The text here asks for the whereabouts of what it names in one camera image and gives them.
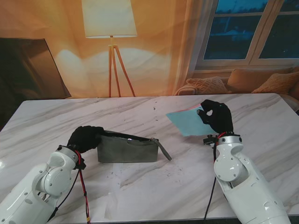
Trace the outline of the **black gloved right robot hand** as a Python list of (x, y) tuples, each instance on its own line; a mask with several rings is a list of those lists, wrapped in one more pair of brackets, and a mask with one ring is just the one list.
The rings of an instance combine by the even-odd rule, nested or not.
[(233, 132), (233, 121), (230, 109), (224, 104), (209, 99), (201, 103), (202, 110), (197, 114), (202, 122), (209, 125), (216, 133)]

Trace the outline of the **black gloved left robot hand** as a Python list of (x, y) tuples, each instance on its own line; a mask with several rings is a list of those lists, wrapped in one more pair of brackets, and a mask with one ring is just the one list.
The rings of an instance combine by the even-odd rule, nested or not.
[(101, 136), (105, 131), (99, 126), (79, 126), (71, 134), (67, 147), (77, 150), (79, 153), (85, 153), (95, 149), (101, 142)]

